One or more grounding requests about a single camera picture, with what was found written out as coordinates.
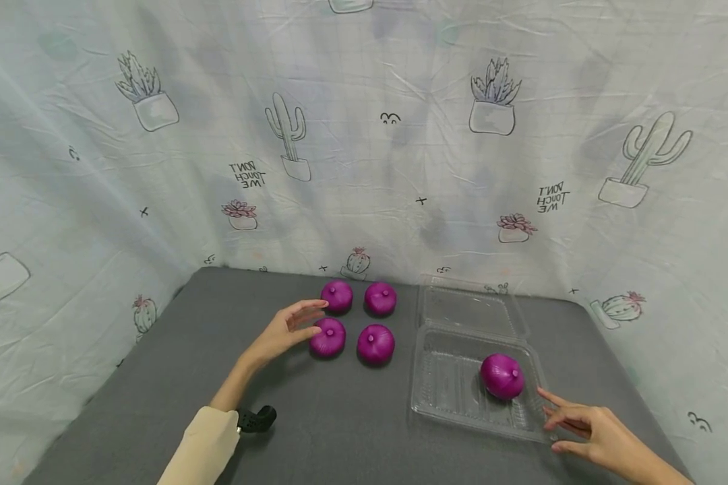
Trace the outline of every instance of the purple onion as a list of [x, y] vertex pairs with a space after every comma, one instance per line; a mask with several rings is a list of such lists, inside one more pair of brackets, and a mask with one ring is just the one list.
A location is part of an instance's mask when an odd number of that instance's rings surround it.
[[356, 350], [364, 362], [370, 366], [381, 366], [391, 359], [394, 354], [394, 334], [383, 325], [370, 325], [359, 335]]
[[373, 315], [385, 317], [396, 308], [396, 291], [386, 282], [374, 282], [364, 293], [364, 303]]
[[480, 366], [486, 390], [502, 400], [512, 400], [523, 392], [526, 382], [518, 361], [505, 354], [492, 354]]
[[332, 280], [320, 290], [320, 299], [329, 302], [326, 310], [333, 313], [345, 313], [353, 303], [353, 290], [348, 283], [342, 280]]
[[345, 347], [345, 327], [337, 318], [321, 318], [315, 323], [320, 333], [311, 338], [311, 351], [319, 357], [333, 357]]

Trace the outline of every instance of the left hand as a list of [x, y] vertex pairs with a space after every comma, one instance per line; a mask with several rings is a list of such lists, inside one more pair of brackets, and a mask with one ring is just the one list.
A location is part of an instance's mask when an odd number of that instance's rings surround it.
[[325, 300], [302, 300], [279, 310], [262, 334], [243, 353], [243, 357], [252, 359], [256, 366], [262, 367], [299, 342], [317, 335], [319, 327], [303, 327], [304, 323], [323, 317], [324, 312], [320, 309], [328, 305], [329, 302]]

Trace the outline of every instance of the clear plastic container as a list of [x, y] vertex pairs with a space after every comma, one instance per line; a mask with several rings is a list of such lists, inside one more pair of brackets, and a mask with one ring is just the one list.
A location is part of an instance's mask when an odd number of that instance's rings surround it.
[[[416, 413], [486, 432], [549, 443], [542, 429], [545, 380], [537, 353], [528, 346], [528, 326], [510, 295], [475, 292], [483, 285], [427, 276], [419, 298], [419, 332], [413, 367], [411, 408]], [[526, 387], [505, 402], [485, 390], [480, 366], [502, 353], [520, 364]]]

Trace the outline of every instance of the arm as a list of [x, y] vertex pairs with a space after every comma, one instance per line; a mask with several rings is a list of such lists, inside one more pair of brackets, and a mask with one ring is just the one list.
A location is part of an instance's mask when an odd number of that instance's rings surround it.
[[539, 395], [557, 405], [557, 409], [544, 407], [548, 415], [545, 429], [560, 427], [587, 440], [556, 441], [552, 446], [555, 453], [580, 456], [637, 485], [692, 485], [636, 438], [608, 408], [568, 402], [544, 389], [539, 389]]
[[209, 405], [197, 412], [158, 485], [214, 485], [240, 441], [237, 405], [253, 375], [273, 358], [316, 335], [319, 327], [301, 328], [321, 317], [323, 300], [303, 300], [278, 311], [265, 331], [237, 359]]

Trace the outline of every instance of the white curtain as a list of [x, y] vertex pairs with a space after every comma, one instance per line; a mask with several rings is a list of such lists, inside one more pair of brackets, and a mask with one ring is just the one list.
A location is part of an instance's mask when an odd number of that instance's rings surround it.
[[728, 0], [0, 0], [1, 485], [205, 265], [582, 303], [728, 484]]

